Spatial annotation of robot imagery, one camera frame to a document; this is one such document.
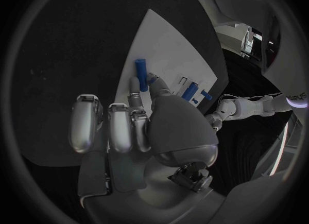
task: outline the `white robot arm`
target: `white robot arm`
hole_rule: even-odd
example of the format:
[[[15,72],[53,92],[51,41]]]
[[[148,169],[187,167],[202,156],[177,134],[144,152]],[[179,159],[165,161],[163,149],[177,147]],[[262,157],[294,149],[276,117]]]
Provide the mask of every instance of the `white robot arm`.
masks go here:
[[[250,101],[246,98],[224,99],[213,114],[206,115],[206,119],[213,129],[218,131],[225,120],[244,119],[253,115],[268,117],[276,112],[290,110],[292,110],[291,106],[283,94],[276,97],[265,96],[256,101]]]

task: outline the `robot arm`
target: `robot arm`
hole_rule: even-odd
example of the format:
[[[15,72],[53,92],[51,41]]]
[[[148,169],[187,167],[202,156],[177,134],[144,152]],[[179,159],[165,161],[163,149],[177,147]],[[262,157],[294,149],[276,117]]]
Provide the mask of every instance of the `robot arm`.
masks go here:
[[[217,110],[213,114],[208,114],[206,119],[213,129],[218,131],[225,120],[244,119],[253,115],[268,117],[273,116],[276,112],[290,110],[291,106],[283,94],[276,97],[265,96],[256,101],[246,98],[224,99],[220,102]]]

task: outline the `robotic hand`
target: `robotic hand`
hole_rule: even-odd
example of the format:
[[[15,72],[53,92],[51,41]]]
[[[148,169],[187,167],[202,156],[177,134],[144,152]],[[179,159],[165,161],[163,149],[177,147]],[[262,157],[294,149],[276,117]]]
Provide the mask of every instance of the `robotic hand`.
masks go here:
[[[215,132],[221,129],[225,120],[237,120],[248,118],[253,115],[268,117],[276,112],[287,112],[291,106],[286,101],[286,97],[280,94],[276,97],[265,96],[257,101],[250,101],[246,98],[224,99],[220,102],[217,110],[206,115],[207,121],[211,124]]]

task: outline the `black table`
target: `black table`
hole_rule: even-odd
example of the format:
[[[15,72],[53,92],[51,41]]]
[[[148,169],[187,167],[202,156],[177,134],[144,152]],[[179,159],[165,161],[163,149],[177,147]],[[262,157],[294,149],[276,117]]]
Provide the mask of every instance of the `black table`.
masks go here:
[[[197,0],[50,0],[19,52],[12,89],[13,121],[21,153],[41,166],[75,166],[68,123],[79,94],[114,102],[128,51],[152,9],[171,23],[207,61],[218,80],[203,101],[205,113],[228,83],[215,30]]]

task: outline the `blue object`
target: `blue object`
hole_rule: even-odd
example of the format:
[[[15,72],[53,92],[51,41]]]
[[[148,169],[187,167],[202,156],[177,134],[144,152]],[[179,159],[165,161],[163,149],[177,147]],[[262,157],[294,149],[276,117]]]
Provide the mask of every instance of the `blue object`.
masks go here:
[[[201,94],[204,95],[204,97],[205,97],[207,100],[211,100],[211,99],[212,99],[212,96],[211,96],[209,93],[207,93],[205,90],[203,90],[203,91],[201,92]]]
[[[192,101],[194,102],[194,104],[198,104],[198,101],[195,98],[193,98]]]
[[[135,60],[136,74],[140,80],[140,90],[142,92],[148,91],[147,85],[147,70],[146,70],[146,60],[145,59],[136,59]]]
[[[190,99],[193,97],[197,90],[197,84],[192,82],[191,85],[183,93],[182,98],[184,98],[186,101],[190,101]]]

